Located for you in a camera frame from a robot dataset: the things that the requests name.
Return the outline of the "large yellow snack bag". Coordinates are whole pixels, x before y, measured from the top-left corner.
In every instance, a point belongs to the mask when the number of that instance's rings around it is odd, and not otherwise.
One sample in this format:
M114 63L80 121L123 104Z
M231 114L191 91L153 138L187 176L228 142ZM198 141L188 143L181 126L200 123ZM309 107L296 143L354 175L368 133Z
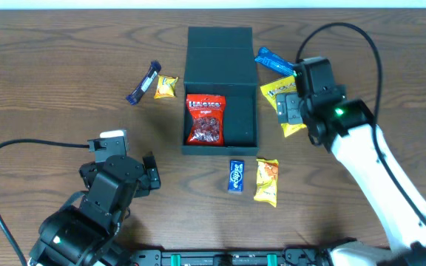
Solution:
M267 83L260 87L260 90L266 100L271 104L276 113L277 111L277 103L276 96L281 93L287 92L296 92L297 87L295 84L295 77L293 75L277 79L271 83ZM290 135L298 132L301 129L305 129L306 125L303 123L299 124L289 124L289 123L281 123L280 124L283 130L284 137L289 137Z

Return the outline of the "blue snack bar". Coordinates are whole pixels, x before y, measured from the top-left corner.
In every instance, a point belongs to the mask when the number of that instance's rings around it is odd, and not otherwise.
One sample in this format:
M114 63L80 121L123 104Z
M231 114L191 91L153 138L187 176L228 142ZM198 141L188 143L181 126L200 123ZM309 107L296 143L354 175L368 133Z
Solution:
M293 63L281 58L279 55L273 53L266 47L259 48L257 56L254 60L264 67L281 74L282 76L296 75L293 70Z

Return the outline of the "red candy bag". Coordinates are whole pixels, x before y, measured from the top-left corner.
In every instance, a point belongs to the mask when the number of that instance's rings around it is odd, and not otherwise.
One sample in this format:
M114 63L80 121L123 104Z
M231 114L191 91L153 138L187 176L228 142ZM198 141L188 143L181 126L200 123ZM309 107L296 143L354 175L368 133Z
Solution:
M193 119L186 143L199 146L222 146L224 144L223 117L226 97L188 94L186 107Z

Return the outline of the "dark green box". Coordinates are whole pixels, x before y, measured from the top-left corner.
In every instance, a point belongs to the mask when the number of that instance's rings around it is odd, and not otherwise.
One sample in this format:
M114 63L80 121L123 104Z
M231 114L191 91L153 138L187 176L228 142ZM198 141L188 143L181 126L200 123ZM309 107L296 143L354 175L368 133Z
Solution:
M183 154L255 156L258 153L258 77L252 28L190 27L183 85L184 95L208 94L226 98L224 144L189 145L187 137L193 118L185 109Z

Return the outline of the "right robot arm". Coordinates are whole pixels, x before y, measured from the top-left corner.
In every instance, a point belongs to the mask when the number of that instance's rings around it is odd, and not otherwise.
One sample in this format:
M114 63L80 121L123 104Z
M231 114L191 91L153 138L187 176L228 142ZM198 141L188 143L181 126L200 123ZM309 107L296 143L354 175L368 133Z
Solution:
M389 248L348 240L317 255L319 265L426 265L426 200L388 148L362 100L332 92L276 96L279 122L302 121L351 174L384 229Z

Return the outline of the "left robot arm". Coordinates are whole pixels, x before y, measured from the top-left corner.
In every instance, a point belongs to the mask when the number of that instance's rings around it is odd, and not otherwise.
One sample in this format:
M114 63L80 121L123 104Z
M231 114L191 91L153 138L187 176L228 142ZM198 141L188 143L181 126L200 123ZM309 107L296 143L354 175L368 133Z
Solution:
M29 265L133 265L115 241L130 204L160 188L153 153L137 161L114 154L79 168L84 191L74 193L41 224Z

